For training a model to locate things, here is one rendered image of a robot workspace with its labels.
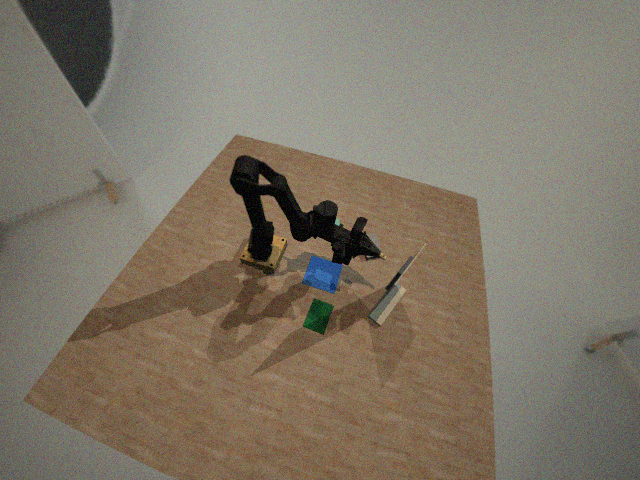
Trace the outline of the green flat rectangle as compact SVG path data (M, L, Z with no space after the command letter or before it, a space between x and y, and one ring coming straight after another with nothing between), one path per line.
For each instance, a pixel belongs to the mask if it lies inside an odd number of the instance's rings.
M314 298L303 327L324 335L334 306Z

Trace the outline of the blue square mat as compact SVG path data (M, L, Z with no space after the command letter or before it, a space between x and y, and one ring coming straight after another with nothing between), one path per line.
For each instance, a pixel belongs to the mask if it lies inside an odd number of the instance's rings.
M335 294L342 266L312 256L302 284Z

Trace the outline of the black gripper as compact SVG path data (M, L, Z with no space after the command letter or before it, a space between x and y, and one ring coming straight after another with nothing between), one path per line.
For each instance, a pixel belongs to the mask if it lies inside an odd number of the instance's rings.
M359 255L379 257L378 255L381 254L381 251L371 241L366 234L366 231L364 231L364 233L362 232L367 220L368 219L364 217L358 217L351 231L343 228L343 224L340 223L339 226L335 225L331 232L329 237L331 246L336 242L336 237L345 238L350 241L348 246L346 245L345 258L343 260L343 264L347 266L349 265L352 257L355 258Z

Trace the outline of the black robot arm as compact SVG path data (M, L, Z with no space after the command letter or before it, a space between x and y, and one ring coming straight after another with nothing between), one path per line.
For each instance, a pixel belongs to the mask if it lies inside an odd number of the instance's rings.
M260 174L270 184L259 185ZM249 155L236 159L229 182L235 193L243 197L250 217L250 258L267 262L273 248L270 245L273 242L273 221L266 221L260 195L275 198L290 223L291 234L295 240L304 242L313 236L314 239L319 237L329 242L338 211L334 202L325 200L314 205L312 211L302 212L286 177L274 172L265 162ZM349 242L345 238L336 237L336 242L332 245L333 263L342 264Z

